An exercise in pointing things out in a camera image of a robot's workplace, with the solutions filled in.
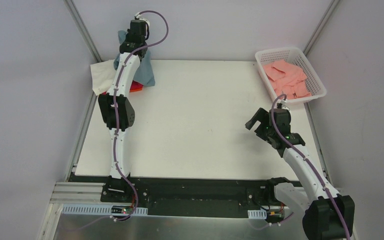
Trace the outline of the blue-grey t-shirt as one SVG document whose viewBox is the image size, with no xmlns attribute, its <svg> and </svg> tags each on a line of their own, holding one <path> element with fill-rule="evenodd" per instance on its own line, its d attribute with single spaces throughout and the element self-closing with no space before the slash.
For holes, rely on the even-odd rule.
<svg viewBox="0 0 384 240">
<path fill-rule="evenodd" d="M 117 32 L 118 41 L 122 44 L 126 39 L 127 32 L 124 30 L 119 30 Z M 113 61 L 113 68 L 118 69 L 120 62 L 120 53 L 116 56 Z M 135 82 L 143 85 L 144 87 L 153 87 L 156 84 L 154 72 L 151 64 L 151 51 L 147 50 L 145 56 L 142 58 L 140 66 L 138 67 L 134 79 Z"/>
</svg>

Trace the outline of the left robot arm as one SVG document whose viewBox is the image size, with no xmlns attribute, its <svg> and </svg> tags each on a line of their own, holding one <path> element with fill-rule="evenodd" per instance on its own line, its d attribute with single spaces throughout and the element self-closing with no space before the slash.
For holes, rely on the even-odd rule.
<svg viewBox="0 0 384 240">
<path fill-rule="evenodd" d="M 113 62 L 116 71 L 114 79 L 109 89 L 98 96 L 101 116 L 111 139 L 111 167 L 104 193 L 113 194 L 123 203 L 134 195 L 127 180 L 130 166 L 124 160 L 126 136 L 135 121 L 135 110 L 128 96 L 134 76 L 147 52 L 145 46 L 148 33 L 149 24 L 145 20 L 130 21 L 119 46 L 119 54 Z"/>
</svg>

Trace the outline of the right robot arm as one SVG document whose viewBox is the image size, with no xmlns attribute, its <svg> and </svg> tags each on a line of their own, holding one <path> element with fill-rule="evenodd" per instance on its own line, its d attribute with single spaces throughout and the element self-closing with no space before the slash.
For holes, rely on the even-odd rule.
<svg viewBox="0 0 384 240">
<path fill-rule="evenodd" d="M 291 167 L 304 193 L 296 190 L 285 177 L 267 181 L 261 200 L 270 206 L 282 203 L 296 217 L 309 240 L 349 240 L 353 235 L 355 202 L 341 193 L 311 161 L 305 141 L 291 132 L 291 114 L 287 109 L 259 108 L 245 124 L 250 130 L 256 123 L 256 136 L 270 144 Z"/>
</svg>

